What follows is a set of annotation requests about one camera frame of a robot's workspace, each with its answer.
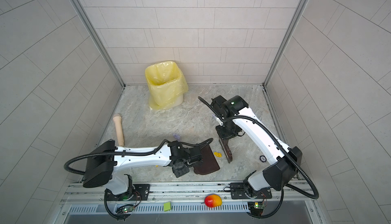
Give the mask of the brown hand brush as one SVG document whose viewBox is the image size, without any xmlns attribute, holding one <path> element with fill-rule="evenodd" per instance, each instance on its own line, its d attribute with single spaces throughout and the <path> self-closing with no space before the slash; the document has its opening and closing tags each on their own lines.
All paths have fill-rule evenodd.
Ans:
<svg viewBox="0 0 391 224">
<path fill-rule="evenodd" d="M 223 148 L 227 161 L 230 164 L 233 161 L 233 157 L 232 157 L 232 152 L 229 148 L 229 140 L 219 138 L 219 142 Z"/>
</svg>

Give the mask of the dark brown dustpan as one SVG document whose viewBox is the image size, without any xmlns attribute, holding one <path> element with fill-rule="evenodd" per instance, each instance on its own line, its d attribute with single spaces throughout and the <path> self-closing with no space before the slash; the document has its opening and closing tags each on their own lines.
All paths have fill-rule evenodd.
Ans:
<svg viewBox="0 0 391 224">
<path fill-rule="evenodd" d="M 198 162 L 193 171 L 197 175 L 208 175 L 220 170 L 220 166 L 209 145 L 201 149 L 202 161 Z"/>
</svg>

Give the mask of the yellow bagged trash bin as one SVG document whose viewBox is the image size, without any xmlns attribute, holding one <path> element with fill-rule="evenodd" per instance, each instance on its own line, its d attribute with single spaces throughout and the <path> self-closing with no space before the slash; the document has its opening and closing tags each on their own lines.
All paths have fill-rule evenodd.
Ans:
<svg viewBox="0 0 391 224">
<path fill-rule="evenodd" d="M 177 63 L 164 61 L 150 65 L 145 69 L 145 77 L 150 92 L 151 109 L 168 110 L 183 103 L 188 84 Z"/>
</svg>

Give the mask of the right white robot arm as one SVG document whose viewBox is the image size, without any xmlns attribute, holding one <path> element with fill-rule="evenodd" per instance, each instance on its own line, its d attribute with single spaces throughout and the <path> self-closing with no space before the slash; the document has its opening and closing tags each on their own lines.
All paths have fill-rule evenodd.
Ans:
<svg viewBox="0 0 391 224">
<path fill-rule="evenodd" d="M 319 191 L 308 174 L 301 168 L 302 152 L 298 147 L 291 148 L 276 137 L 255 115 L 248 103 L 239 95 L 225 99 L 218 96 L 208 103 L 205 99 L 198 98 L 215 115 L 218 126 L 215 128 L 219 141 L 228 161 L 232 161 L 232 153 L 228 141 L 244 132 L 261 150 L 269 167 L 262 171 L 254 171 L 248 175 L 244 182 L 244 192 L 254 198 L 265 188 L 273 188 L 282 191 L 286 186 L 300 194 L 318 199 Z M 290 184 L 290 180 L 297 174 L 301 174 L 311 188 L 306 192 Z"/>
</svg>

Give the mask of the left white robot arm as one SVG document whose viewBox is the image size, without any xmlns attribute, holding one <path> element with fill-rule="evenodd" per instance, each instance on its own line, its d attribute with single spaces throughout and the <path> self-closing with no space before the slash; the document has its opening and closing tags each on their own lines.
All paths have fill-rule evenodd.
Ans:
<svg viewBox="0 0 391 224">
<path fill-rule="evenodd" d="M 131 177 L 121 174 L 126 169 L 147 166 L 171 167 L 179 178 L 189 173 L 189 168 L 202 161 L 201 149 L 206 143 L 189 144 L 163 140 L 150 148 L 126 148 L 108 140 L 93 152 L 75 157 L 64 164 L 64 169 L 83 175 L 83 187 L 105 187 L 118 196 L 131 191 Z"/>
</svg>

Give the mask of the small purple paper scrap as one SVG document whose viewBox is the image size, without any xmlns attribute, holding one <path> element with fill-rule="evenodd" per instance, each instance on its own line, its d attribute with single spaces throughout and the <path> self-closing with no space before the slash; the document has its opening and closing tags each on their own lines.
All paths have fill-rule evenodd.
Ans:
<svg viewBox="0 0 391 224">
<path fill-rule="evenodd" d="M 174 137 L 177 141 L 180 141 L 180 140 L 181 140 L 181 136 L 178 135 L 178 134 L 176 134 L 176 133 L 173 134 L 173 137 Z"/>
</svg>

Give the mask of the yellow paper scrap front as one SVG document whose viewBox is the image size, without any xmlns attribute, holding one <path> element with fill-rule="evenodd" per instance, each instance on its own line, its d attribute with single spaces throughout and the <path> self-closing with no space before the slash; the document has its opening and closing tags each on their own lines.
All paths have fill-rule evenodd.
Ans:
<svg viewBox="0 0 391 224">
<path fill-rule="evenodd" d="M 222 154 L 221 154 L 221 153 L 214 152 L 213 154 L 214 154 L 216 157 L 218 157 L 218 158 L 222 157 Z"/>
</svg>

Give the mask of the green foam cube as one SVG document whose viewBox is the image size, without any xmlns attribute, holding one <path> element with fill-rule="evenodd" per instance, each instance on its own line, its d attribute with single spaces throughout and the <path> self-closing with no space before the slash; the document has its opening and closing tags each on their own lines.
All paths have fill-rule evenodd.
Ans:
<svg viewBox="0 0 391 224">
<path fill-rule="evenodd" d="M 164 203 L 164 212 L 171 211 L 171 209 L 172 209 L 171 202 Z"/>
</svg>

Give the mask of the red yellow toy mango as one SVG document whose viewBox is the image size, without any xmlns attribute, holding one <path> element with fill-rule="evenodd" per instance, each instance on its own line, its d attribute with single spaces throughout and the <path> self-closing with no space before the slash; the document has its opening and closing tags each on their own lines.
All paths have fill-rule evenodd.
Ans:
<svg viewBox="0 0 391 224">
<path fill-rule="evenodd" d="M 210 194 L 204 199 L 204 203 L 209 208 L 215 208 L 221 206 L 223 201 L 219 195 Z"/>
</svg>

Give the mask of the left circuit board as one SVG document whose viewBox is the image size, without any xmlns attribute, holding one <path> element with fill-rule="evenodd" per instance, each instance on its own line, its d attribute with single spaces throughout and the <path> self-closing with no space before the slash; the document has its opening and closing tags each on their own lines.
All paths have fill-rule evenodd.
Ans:
<svg viewBox="0 0 391 224">
<path fill-rule="evenodd" d="M 132 204 L 123 205 L 117 208 L 116 214 L 131 214 L 134 211 Z"/>
</svg>

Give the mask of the circuit board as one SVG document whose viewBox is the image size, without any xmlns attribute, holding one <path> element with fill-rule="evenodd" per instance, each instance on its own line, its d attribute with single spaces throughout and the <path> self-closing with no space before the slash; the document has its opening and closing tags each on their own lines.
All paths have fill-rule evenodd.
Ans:
<svg viewBox="0 0 391 224">
<path fill-rule="evenodd" d="M 263 215 L 265 204 L 263 202 L 248 202 L 248 210 L 250 216 L 260 218 Z"/>
<path fill-rule="evenodd" d="M 123 205 L 117 208 L 116 214 L 131 214 L 134 211 L 132 204 Z"/>
</svg>

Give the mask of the beige wooden pestle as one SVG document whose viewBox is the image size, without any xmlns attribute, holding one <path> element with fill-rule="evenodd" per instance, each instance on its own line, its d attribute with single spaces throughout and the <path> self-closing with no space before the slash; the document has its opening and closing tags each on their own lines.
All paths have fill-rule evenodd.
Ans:
<svg viewBox="0 0 391 224">
<path fill-rule="evenodd" d="M 113 122 L 115 125 L 115 131 L 117 135 L 117 142 L 120 147 L 124 147 L 125 141 L 124 141 L 124 135 L 123 135 L 123 129 L 122 129 L 122 117 L 120 114 L 115 114 L 113 116 Z"/>
</svg>

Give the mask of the right circuit board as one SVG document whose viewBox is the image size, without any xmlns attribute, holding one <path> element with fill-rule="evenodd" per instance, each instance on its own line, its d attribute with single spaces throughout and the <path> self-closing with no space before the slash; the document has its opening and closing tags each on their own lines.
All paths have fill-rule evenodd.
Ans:
<svg viewBox="0 0 391 224">
<path fill-rule="evenodd" d="M 248 210 L 250 216 L 260 218 L 263 215 L 265 204 L 263 202 L 248 202 Z"/>
</svg>

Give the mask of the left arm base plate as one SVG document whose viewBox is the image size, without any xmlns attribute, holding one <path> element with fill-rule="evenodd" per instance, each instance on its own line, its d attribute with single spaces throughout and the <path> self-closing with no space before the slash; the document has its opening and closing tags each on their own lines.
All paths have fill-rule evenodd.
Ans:
<svg viewBox="0 0 391 224">
<path fill-rule="evenodd" d="M 146 201 L 150 190 L 149 184 L 136 184 L 128 188 L 125 193 L 114 195 L 110 191 L 106 195 L 108 201 Z"/>
</svg>

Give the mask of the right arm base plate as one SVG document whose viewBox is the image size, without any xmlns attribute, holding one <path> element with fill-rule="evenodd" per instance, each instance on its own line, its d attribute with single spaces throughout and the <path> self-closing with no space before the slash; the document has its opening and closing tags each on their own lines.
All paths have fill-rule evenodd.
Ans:
<svg viewBox="0 0 391 224">
<path fill-rule="evenodd" d="M 234 200 L 242 199 L 272 199 L 270 188 L 262 188 L 261 190 L 250 190 L 249 186 L 243 182 L 232 182 L 228 187 L 231 198 Z"/>
</svg>

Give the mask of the aluminium rail frame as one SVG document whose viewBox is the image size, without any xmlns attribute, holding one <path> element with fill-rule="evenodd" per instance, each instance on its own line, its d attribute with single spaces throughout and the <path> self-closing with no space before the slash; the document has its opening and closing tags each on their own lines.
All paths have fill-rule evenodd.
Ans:
<svg viewBox="0 0 391 224">
<path fill-rule="evenodd" d="M 132 204 L 134 211 L 130 216 L 137 214 L 182 214 L 182 213 L 240 213 L 248 210 L 248 202 L 263 202 L 265 208 L 273 202 L 280 201 L 303 202 L 306 213 L 314 224 L 324 224 L 325 217 L 320 210 L 317 200 L 308 198 L 299 192 L 284 187 L 284 193 L 270 188 L 272 199 L 242 199 L 234 200 L 229 192 L 230 181 L 203 181 L 203 182 L 136 182 L 149 184 L 150 190 L 146 201 L 108 201 L 104 187 L 84 188 L 80 183 L 72 183 L 67 187 L 60 201 L 59 211 L 51 221 L 53 224 L 63 224 L 72 214 L 109 214 L 115 213 L 118 207 Z M 219 195 L 222 205 L 209 208 L 204 199 L 210 195 Z M 164 203 L 171 202 L 171 211 L 164 212 Z"/>
</svg>

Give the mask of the vertical aluminium corner post right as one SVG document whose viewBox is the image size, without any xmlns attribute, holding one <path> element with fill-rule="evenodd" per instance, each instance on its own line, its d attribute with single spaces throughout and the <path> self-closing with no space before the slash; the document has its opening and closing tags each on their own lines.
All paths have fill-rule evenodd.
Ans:
<svg viewBox="0 0 391 224">
<path fill-rule="evenodd" d="M 297 26 L 297 24 L 298 24 L 298 22 L 299 22 L 299 20 L 300 20 L 300 18 L 302 16 L 303 12 L 305 10 L 305 7 L 306 7 L 308 1 L 309 0 L 299 0 L 299 2 L 298 2 L 297 8 L 296 8 L 296 10 L 294 12 L 292 20 L 290 21 L 290 24 L 288 26 L 286 34 L 285 34 L 285 36 L 284 36 L 284 38 L 282 40 L 282 43 L 281 43 L 281 45 L 280 45 L 280 47 L 279 47 L 279 49 L 277 51 L 277 54 L 276 54 L 275 59 L 274 59 L 274 61 L 272 63 L 272 66 L 271 66 L 271 68 L 270 68 L 270 70 L 269 70 L 269 72 L 268 72 L 268 74 L 266 76 L 265 82 L 263 83 L 263 86 L 265 88 L 270 83 L 270 81 L 271 81 L 271 79 L 272 79 L 272 77 L 273 77 L 273 75 L 274 75 L 274 73 L 275 73 L 275 71 L 277 69 L 277 66 L 278 66 L 279 62 L 282 59 L 284 51 L 285 51 L 285 49 L 286 49 L 286 47 L 287 47 L 287 45 L 289 43 L 289 40 L 292 37 L 293 32 L 294 32 L 294 30 L 295 30 L 295 28 L 296 28 L 296 26 Z"/>
</svg>

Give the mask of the vertical aluminium corner post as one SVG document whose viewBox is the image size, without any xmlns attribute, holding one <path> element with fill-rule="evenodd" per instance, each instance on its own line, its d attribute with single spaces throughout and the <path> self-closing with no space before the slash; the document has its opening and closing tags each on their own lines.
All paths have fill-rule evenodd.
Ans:
<svg viewBox="0 0 391 224">
<path fill-rule="evenodd" d="M 273 77 L 273 75 L 274 75 L 274 73 L 275 73 L 275 71 L 277 69 L 277 66 L 278 66 L 279 62 L 282 59 L 284 51 L 285 51 L 285 49 L 286 49 L 286 47 L 287 47 L 287 45 L 289 43 L 289 40 L 292 37 L 293 32 L 294 32 L 294 30 L 295 30 L 295 28 L 296 28 L 296 26 L 297 26 L 297 24 L 298 24 L 298 22 L 299 22 L 299 20 L 300 20 L 300 18 L 302 16 L 303 12 L 305 10 L 305 7 L 306 7 L 308 1 L 309 0 L 299 0 L 299 2 L 298 2 L 297 8 L 296 8 L 296 10 L 294 12 L 292 20 L 290 21 L 290 24 L 288 26 L 286 34 L 285 34 L 285 36 L 284 36 L 284 38 L 282 40 L 282 43 L 281 43 L 281 45 L 280 45 L 280 47 L 279 47 L 279 49 L 277 51 L 277 54 L 276 54 L 275 59 L 274 59 L 274 61 L 272 63 L 272 66 L 271 66 L 271 68 L 270 68 L 270 70 L 269 70 L 269 72 L 268 72 L 268 74 L 266 76 L 265 82 L 263 83 L 263 86 L 265 88 L 270 83 L 270 81 L 271 81 L 271 79 L 272 79 L 272 77 Z"/>
<path fill-rule="evenodd" d="M 115 67 L 115 65 L 114 65 L 114 63 L 112 61 L 112 59 L 110 58 L 106 48 L 104 47 L 103 42 L 100 39 L 97 31 L 95 30 L 95 28 L 93 27 L 90 19 L 88 18 L 88 15 L 87 15 L 86 11 L 84 10 L 81 2 L 79 0 L 69 0 L 69 1 L 71 2 L 71 4 L 74 7 L 76 13 L 78 14 L 82 24 L 84 25 L 84 27 L 88 31 L 88 33 L 89 33 L 93 43 L 95 44 L 96 48 L 98 49 L 98 51 L 102 55 L 102 57 L 105 60 L 105 62 L 108 64 L 108 66 L 111 69 L 111 71 L 114 73 L 114 75 L 117 78 L 118 82 L 120 83 L 122 89 L 124 89 L 126 87 L 126 85 L 123 82 L 123 80 L 122 80 L 118 70 L 116 69 L 116 67 Z"/>
</svg>

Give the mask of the vertical aluminium corner post left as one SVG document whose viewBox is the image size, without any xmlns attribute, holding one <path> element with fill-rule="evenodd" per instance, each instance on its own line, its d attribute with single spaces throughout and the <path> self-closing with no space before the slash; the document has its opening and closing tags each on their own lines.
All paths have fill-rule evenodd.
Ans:
<svg viewBox="0 0 391 224">
<path fill-rule="evenodd" d="M 123 80 L 122 80 L 118 70 L 116 69 L 116 67 L 115 67 L 115 65 L 114 65 L 114 63 L 112 61 L 112 59 L 110 58 L 106 48 L 104 47 L 103 42 L 100 39 L 97 31 L 95 30 L 95 28 L 93 27 L 90 19 L 88 18 L 88 15 L 87 15 L 86 11 L 84 10 L 81 2 L 79 0 L 69 0 L 69 1 L 71 2 L 71 4 L 74 7 L 76 13 L 78 14 L 82 24 L 84 25 L 84 27 L 88 31 L 88 33 L 89 33 L 93 43 L 95 44 L 96 48 L 98 49 L 98 51 L 102 55 L 102 57 L 105 60 L 105 62 L 108 64 L 108 66 L 111 69 L 111 71 L 114 73 L 114 75 L 117 78 L 118 82 L 120 83 L 122 89 L 124 89 L 126 87 L 126 85 L 123 82 Z"/>
</svg>

